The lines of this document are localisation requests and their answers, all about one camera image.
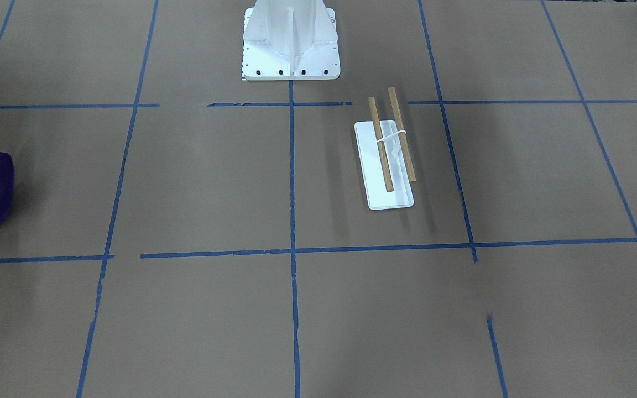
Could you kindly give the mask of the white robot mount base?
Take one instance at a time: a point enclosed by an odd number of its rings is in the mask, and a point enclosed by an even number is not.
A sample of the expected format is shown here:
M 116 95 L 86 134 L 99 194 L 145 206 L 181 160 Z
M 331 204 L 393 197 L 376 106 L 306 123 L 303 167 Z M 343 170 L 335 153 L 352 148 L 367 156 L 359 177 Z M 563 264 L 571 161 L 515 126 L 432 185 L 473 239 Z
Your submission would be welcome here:
M 338 79 L 336 13 L 324 1 L 257 1 L 244 11 L 241 78 Z

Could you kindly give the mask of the outer wooden rack rod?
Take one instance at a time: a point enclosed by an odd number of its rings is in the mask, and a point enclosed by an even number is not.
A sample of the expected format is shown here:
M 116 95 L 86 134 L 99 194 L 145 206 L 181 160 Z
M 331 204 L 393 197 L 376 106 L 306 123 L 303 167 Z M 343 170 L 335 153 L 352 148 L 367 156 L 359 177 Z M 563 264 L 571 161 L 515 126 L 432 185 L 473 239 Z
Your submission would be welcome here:
M 397 96 L 396 88 L 394 86 L 389 86 L 388 96 L 391 103 L 391 110 L 393 111 L 394 120 L 396 122 L 396 127 L 398 129 L 400 148 L 404 156 L 405 171 L 407 173 L 409 183 L 414 184 L 417 182 L 414 162 L 410 153 L 409 141 L 407 140 L 404 126 L 404 119 L 402 116 L 402 111 L 400 109 L 400 103 Z

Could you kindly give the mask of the wooden rack rod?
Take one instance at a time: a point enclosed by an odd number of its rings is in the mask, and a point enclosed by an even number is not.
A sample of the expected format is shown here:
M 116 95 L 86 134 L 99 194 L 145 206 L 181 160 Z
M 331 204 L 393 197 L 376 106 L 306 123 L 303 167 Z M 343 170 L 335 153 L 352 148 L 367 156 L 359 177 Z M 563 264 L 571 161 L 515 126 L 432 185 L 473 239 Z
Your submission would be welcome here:
M 400 103 L 397 96 L 396 88 L 394 86 L 389 86 L 388 96 L 391 103 L 391 110 L 393 111 L 394 120 L 396 122 L 396 127 L 398 129 L 400 148 L 404 156 L 405 171 L 407 173 L 409 183 L 414 184 L 417 182 L 414 162 L 410 153 L 409 141 L 407 140 L 404 126 L 404 119 L 402 116 L 402 111 L 400 109 Z
M 377 108 L 376 100 L 374 97 L 368 98 L 368 106 L 369 106 L 370 116 L 373 123 L 374 135 L 376 139 L 378 156 L 379 156 L 380 166 L 381 166 L 381 170 L 383 174 L 385 188 L 387 192 L 393 192 L 394 186 L 393 186 L 393 181 L 391 178 L 391 170 L 389 168 L 386 145 L 385 145 L 385 142 L 383 141 L 382 124 L 379 118 L 378 108 Z

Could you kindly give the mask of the white towel rack tray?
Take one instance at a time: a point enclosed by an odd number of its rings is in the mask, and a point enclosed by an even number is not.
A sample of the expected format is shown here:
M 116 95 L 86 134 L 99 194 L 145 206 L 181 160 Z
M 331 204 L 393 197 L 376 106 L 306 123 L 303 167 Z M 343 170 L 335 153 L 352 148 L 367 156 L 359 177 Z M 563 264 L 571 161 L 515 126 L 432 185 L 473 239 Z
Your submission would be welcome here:
M 382 120 L 380 126 L 383 137 L 377 139 L 371 121 L 354 124 L 367 206 L 371 211 L 412 207 L 414 194 L 400 144 L 405 131 L 393 120 Z

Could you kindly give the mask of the inner wooden rack rod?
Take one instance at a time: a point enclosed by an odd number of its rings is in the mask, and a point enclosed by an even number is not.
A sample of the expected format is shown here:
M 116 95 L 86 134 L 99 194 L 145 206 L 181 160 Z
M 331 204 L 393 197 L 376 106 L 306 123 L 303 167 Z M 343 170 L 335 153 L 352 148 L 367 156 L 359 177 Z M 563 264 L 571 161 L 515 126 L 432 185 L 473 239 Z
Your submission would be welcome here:
M 380 166 L 381 166 L 381 170 L 383 174 L 385 188 L 387 192 L 393 192 L 394 186 L 393 186 L 393 181 L 391 178 L 391 170 L 389 168 L 386 145 L 385 145 L 385 142 L 383 141 L 382 124 L 379 118 L 378 108 L 377 108 L 376 100 L 374 97 L 368 98 L 368 106 L 369 106 L 370 116 L 373 123 L 374 135 L 376 139 L 378 156 L 379 156 Z

